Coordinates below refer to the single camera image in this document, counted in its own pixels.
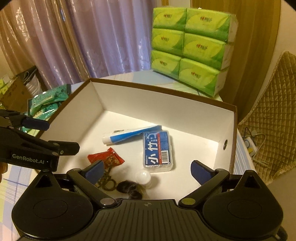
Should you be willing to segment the tortoiseshell hair claw clip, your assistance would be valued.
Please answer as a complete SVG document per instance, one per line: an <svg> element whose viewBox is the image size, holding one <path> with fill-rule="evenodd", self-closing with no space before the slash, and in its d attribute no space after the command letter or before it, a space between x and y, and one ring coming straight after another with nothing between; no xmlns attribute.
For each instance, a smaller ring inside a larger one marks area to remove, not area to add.
<svg viewBox="0 0 296 241"><path fill-rule="evenodd" d="M112 166L104 170L103 176L95 183L95 187L104 191L114 191L116 189L117 183L110 175L111 170Z"/></svg>

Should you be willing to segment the red snack packet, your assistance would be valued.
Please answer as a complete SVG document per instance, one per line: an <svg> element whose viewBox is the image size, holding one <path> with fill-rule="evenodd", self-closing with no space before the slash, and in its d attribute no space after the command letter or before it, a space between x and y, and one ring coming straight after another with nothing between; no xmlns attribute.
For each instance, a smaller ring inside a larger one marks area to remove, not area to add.
<svg viewBox="0 0 296 241"><path fill-rule="evenodd" d="M109 148L105 152L89 154L87 158L90 163L102 161L104 163L105 169L119 166L125 162L124 159L119 156L119 154L113 148Z"/></svg>

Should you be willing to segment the blue floss pick box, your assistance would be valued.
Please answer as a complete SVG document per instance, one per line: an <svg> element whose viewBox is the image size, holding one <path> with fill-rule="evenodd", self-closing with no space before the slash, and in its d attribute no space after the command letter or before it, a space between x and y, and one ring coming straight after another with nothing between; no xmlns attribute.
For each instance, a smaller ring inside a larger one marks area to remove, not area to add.
<svg viewBox="0 0 296 241"><path fill-rule="evenodd" d="M144 168L151 173L171 171L173 158L169 132L145 132L143 138Z"/></svg>

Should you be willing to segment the small white bottle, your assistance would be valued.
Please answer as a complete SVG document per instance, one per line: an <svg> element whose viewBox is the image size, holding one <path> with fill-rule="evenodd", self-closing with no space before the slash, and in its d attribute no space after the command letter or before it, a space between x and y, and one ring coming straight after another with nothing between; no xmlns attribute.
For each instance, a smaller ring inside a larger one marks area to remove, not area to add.
<svg viewBox="0 0 296 241"><path fill-rule="evenodd" d="M152 177L147 170L138 171L135 175L135 181L145 189L149 189L152 185Z"/></svg>

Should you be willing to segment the white cream tube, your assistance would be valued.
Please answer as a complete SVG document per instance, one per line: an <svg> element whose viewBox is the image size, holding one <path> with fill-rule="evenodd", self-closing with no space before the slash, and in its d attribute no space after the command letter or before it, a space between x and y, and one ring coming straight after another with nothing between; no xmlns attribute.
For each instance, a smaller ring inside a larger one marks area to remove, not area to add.
<svg viewBox="0 0 296 241"><path fill-rule="evenodd" d="M161 131L161 125L147 126L143 128L134 128L134 129L126 129L126 130L116 130L112 133L107 133L103 135L102 142L105 145L115 144L122 141L125 141L129 138L141 135L145 132L149 131Z"/></svg>

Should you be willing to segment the green wet wipes pack lower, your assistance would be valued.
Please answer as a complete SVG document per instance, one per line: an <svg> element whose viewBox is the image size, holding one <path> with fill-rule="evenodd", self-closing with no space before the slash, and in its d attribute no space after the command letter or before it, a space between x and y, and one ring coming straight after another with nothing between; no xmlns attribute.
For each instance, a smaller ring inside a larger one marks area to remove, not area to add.
<svg viewBox="0 0 296 241"><path fill-rule="evenodd" d="M59 107L58 103L47 104L42 106L42 108L33 116L38 120L48 121L49 118L57 111ZM24 133L28 133L29 135L36 136L39 133L39 130L30 129L21 127L20 130Z"/></svg>

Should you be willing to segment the green wet wipes pack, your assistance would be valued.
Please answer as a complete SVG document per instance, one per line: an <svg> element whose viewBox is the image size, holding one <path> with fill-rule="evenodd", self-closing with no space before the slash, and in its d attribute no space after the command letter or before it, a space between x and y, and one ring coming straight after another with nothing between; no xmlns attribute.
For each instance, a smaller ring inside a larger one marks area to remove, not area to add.
<svg viewBox="0 0 296 241"><path fill-rule="evenodd" d="M48 121L49 118L57 111L59 107L58 103L47 104L42 106L42 108L33 116L38 120ZM21 127L20 130L24 133L28 133L29 135L36 136L39 133L39 130L30 129Z"/></svg>
<svg viewBox="0 0 296 241"><path fill-rule="evenodd" d="M34 116L44 105L65 101L70 94L70 84L64 84L37 94L28 100L28 115Z"/></svg>

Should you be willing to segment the cardboard boxes on floor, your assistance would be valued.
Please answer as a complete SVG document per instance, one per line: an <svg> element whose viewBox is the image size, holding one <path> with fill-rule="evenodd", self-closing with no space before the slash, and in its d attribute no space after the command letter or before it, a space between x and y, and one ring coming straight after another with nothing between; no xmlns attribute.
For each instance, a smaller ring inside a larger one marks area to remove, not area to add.
<svg viewBox="0 0 296 241"><path fill-rule="evenodd" d="M28 100L46 90L36 66L17 74L13 79L2 77L1 109L24 113L28 108Z"/></svg>

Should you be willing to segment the green wet wipes pack upper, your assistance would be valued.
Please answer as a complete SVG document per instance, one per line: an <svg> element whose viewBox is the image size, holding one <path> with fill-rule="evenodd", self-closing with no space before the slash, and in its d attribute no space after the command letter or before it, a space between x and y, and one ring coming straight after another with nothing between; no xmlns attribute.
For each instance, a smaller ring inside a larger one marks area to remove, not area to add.
<svg viewBox="0 0 296 241"><path fill-rule="evenodd" d="M34 116L44 105L65 101L70 94L70 84L64 84L37 94L28 100L28 115Z"/></svg>

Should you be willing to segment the quilted chair back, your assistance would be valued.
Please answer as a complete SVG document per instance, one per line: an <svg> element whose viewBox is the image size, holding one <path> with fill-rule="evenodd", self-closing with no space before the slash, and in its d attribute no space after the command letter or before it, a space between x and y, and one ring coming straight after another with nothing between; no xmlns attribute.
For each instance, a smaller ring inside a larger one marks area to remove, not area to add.
<svg viewBox="0 0 296 241"><path fill-rule="evenodd" d="M295 168L295 55L279 57L263 94L239 123L242 136L256 132L252 161L265 184Z"/></svg>

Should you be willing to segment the purple curtain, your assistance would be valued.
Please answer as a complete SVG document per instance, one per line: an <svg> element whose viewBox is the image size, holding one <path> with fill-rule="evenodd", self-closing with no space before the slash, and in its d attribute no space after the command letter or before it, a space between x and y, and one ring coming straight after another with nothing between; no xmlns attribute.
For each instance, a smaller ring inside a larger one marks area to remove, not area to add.
<svg viewBox="0 0 296 241"><path fill-rule="evenodd" d="M149 70L155 1L1 2L1 51L13 75L48 88Z"/></svg>

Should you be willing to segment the green tissue pack bundle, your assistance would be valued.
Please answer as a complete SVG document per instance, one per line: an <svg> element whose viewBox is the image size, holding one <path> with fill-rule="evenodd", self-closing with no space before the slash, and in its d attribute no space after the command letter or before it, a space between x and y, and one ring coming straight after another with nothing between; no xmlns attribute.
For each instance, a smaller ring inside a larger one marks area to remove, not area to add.
<svg viewBox="0 0 296 241"><path fill-rule="evenodd" d="M151 68L214 97L224 87L237 29L231 13L154 8Z"/></svg>

